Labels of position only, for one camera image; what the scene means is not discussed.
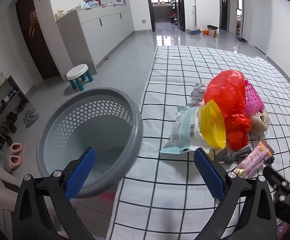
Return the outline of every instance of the wastebasket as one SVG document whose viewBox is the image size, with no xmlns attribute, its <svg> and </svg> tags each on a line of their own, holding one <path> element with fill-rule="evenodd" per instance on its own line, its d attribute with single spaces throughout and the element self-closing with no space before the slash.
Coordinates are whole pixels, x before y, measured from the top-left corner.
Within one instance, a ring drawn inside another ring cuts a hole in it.
<svg viewBox="0 0 290 240">
<path fill-rule="evenodd" d="M 208 36 L 215 38 L 216 34 L 217 34 L 218 27 L 212 26 L 212 25 L 207 25 L 207 28 L 208 28 Z"/>
<path fill-rule="evenodd" d="M 124 92 L 99 88 L 82 92 L 60 106 L 44 127 L 37 146 L 43 177 L 63 170 L 87 147 L 95 165 L 78 198 L 93 197 L 117 184 L 136 161 L 143 138 L 141 114 Z"/>
</svg>

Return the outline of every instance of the checkered mat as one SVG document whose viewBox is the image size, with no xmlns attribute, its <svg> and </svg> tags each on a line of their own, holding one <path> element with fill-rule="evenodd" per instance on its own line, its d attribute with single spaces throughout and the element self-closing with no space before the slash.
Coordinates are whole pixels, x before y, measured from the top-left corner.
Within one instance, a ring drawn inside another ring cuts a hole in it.
<svg viewBox="0 0 290 240">
<path fill-rule="evenodd" d="M 168 140 L 176 107 L 190 102 L 192 86 L 207 85 L 228 69 L 241 71 L 263 100 L 271 120 L 265 139 L 276 152 L 272 167 L 290 181 L 290 84 L 283 75 L 259 57 L 217 49 L 158 47 L 141 105 L 141 152 L 118 187 L 107 240 L 193 240 L 203 229 L 218 201 L 198 173 L 193 153 L 159 154 L 159 149 Z M 257 144 L 249 140 L 252 149 Z M 229 171 L 236 165 L 224 168 Z M 259 169 L 254 176 L 261 173 Z M 232 233 L 243 202 L 241 198 L 237 203 L 223 237 Z"/>
</svg>

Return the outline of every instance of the gray tile floor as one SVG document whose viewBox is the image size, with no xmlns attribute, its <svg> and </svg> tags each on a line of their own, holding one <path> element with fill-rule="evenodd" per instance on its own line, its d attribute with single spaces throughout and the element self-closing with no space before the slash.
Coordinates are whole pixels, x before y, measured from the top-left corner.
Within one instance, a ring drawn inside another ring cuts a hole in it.
<svg viewBox="0 0 290 240">
<path fill-rule="evenodd" d="M 255 47 L 239 42 L 234 34 L 223 30 L 220 30 L 216 38 L 211 38 L 206 35 L 189 35 L 178 30 L 176 25 L 159 22 L 156 23 L 155 33 L 134 33 L 129 37 L 99 68 L 98 74 L 93 76 L 94 81 L 84 84 L 84 89 L 97 87 L 120 89 L 139 105 L 153 64 L 156 46 L 178 45 L 222 49 L 251 57 L 264 57 L 264 54 Z M 15 124 L 18 130 L 11 136 L 14 142 L 24 145 L 24 150 L 20 154 L 23 164 L 13 173 L 20 181 L 28 173 L 34 177 L 40 177 L 36 164 L 36 147 L 40 133 L 52 113 L 76 93 L 78 92 L 72 90 L 69 82 L 63 81 L 61 77 L 45 80 L 29 93 L 28 98 L 31 104 L 28 104 L 26 109 L 35 107 L 36 114 L 39 114 L 40 118 L 30 128 L 25 129 L 24 112 L 22 112 Z M 111 203 L 100 203 L 97 198 L 77 200 L 75 203 L 77 203 L 77 213 L 87 228 L 90 229 L 92 225 L 87 224 L 91 216 L 100 217 L 101 220 L 109 222 Z M 91 233 L 102 237 L 106 235 L 108 226 L 93 227 L 98 231 Z"/>
</svg>

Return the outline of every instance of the white stool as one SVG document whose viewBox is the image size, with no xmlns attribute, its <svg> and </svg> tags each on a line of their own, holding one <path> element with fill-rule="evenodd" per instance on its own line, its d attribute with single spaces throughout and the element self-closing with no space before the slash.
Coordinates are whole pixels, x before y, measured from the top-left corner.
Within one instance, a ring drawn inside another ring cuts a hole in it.
<svg viewBox="0 0 290 240">
<path fill-rule="evenodd" d="M 67 80 L 69 80 L 70 84 L 72 85 L 72 88 L 75 90 L 77 89 L 75 83 L 74 83 L 74 79 L 76 81 L 76 84 L 79 88 L 80 91 L 83 91 L 84 88 L 80 82 L 80 80 L 78 79 L 79 77 L 82 78 L 82 81 L 85 81 L 86 78 L 84 76 L 84 74 L 86 73 L 87 77 L 88 77 L 88 80 L 90 82 L 93 81 L 93 77 L 90 73 L 90 71 L 88 70 L 88 66 L 86 64 L 81 64 L 81 65 L 78 65 L 74 68 L 72 68 L 66 75 L 66 78 Z"/>
</svg>

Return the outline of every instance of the pink wrapper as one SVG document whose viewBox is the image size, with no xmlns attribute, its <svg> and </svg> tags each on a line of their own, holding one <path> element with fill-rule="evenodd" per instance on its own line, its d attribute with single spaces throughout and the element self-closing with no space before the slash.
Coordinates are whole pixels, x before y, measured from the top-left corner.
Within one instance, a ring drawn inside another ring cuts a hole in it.
<svg viewBox="0 0 290 240">
<path fill-rule="evenodd" d="M 272 156 L 271 152 L 269 151 L 266 156 L 260 161 L 258 162 L 254 167 L 253 169 L 248 172 L 246 175 L 242 176 L 242 178 L 248 178 L 250 177 L 250 175 L 252 175 L 257 169 L 259 169 L 265 162 L 266 160 L 268 160 L 270 157 Z"/>
<path fill-rule="evenodd" d="M 273 153 L 271 147 L 261 139 L 257 147 L 235 169 L 235 172 L 242 178 L 247 177 L 269 159 Z"/>
</svg>

